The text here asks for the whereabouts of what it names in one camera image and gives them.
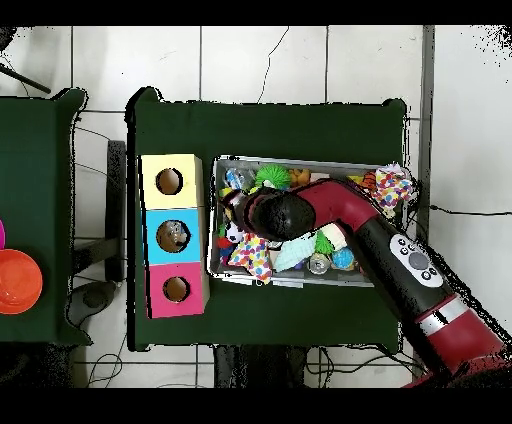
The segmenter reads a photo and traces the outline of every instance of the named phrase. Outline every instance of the green toy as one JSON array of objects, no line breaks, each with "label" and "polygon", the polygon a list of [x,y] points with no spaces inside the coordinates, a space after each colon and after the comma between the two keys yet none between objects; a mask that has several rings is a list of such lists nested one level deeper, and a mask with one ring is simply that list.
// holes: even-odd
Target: green toy
[{"label": "green toy", "polygon": [[290,174],[288,170],[281,165],[269,164],[262,166],[258,173],[256,174],[256,178],[254,180],[255,187],[261,187],[263,182],[267,180],[272,185],[279,190],[286,190],[290,188]]},{"label": "green toy", "polygon": [[317,232],[315,253],[322,253],[323,255],[330,255],[334,252],[334,248],[327,237],[325,237],[322,231]]},{"label": "green toy", "polygon": [[219,237],[226,237],[226,224],[219,225]]}]

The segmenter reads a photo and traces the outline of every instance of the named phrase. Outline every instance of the orange toy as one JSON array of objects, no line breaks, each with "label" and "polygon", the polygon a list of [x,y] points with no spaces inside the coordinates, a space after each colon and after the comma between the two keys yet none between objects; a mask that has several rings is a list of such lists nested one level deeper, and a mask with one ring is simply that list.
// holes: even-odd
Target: orange toy
[{"label": "orange toy", "polygon": [[18,250],[0,250],[0,314],[27,311],[42,288],[41,270],[30,256]]},{"label": "orange toy", "polygon": [[301,187],[309,184],[311,178],[309,169],[290,169],[288,172],[291,179],[290,187]]}]

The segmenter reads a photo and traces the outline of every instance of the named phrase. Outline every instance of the green table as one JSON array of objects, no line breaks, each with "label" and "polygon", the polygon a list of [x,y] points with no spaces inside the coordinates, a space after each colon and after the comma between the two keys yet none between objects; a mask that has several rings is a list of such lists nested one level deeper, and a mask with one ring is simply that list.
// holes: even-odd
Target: green table
[{"label": "green table", "polygon": [[[154,89],[139,90],[127,107],[128,174],[133,178],[128,193],[134,194],[128,205],[133,212],[128,238],[135,241],[135,267],[129,271],[129,276],[135,274],[128,299],[129,347],[382,343],[396,352],[397,321],[373,288],[256,287],[210,278],[211,297],[203,315],[148,319],[135,157],[193,153],[203,162],[205,188],[212,160],[220,154],[401,163],[405,110],[401,100],[384,105],[308,106],[164,103]],[[133,258],[130,245],[128,250]]]},{"label": "green table", "polygon": [[66,320],[72,275],[71,127],[81,90],[52,100],[0,98],[0,219],[6,248],[30,255],[43,274],[37,303],[0,315],[0,341],[89,344]]}]

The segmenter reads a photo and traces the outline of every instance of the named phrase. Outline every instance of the gray plastic bin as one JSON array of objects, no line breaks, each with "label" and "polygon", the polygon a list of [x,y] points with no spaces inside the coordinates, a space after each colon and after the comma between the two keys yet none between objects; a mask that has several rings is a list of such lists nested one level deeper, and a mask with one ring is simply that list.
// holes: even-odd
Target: gray plastic bin
[{"label": "gray plastic bin", "polygon": [[[210,212],[210,234],[209,248],[207,253],[207,266],[211,275],[225,281],[252,284],[255,282],[253,276],[241,267],[224,266],[220,263],[219,249],[215,243],[215,236],[218,234],[218,228],[222,223],[222,206],[217,201],[219,189],[223,188],[223,179],[226,170],[229,168],[252,169],[255,173],[263,165],[268,163],[278,163],[286,168],[307,168],[311,172],[321,172],[329,174],[332,178],[343,177],[348,175],[363,176],[367,171],[375,170],[385,165],[361,165],[352,163],[336,163],[336,162],[312,162],[287,159],[257,158],[247,156],[223,155],[214,160],[212,172],[215,176],[215,193],[212,193],[210,199],[212,210]],[[406,177],[409,173],[403,169]],[[407,202],[402,202],[403,215],[407,216]],[[357,287],[373,287],[373,284],[358,271],[340,271],[329,269],[323,275],[315,275],[311,273],[306,266],[301,270],[289,269],[286,271],[272,273],[271,284],[284,285],[289,287],[302,287],[304,283],[308,284],[330,284],[337,286],[357,286]]]}]

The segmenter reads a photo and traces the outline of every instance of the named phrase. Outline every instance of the yellow box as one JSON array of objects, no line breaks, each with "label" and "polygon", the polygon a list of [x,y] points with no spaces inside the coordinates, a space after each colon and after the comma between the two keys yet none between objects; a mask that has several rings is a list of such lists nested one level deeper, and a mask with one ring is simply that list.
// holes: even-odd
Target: yellow box
[{"label": "yellow box", "polygon": [[[142,155],[141,162],[146,210],[204,206],[201,159],[192,154]],[[161,184],[164,181],[162,175],[166,177],[165,181],[174,181],[169,183],[172,187],[179,181],[179,191],[164,194],[166,186]]]}]

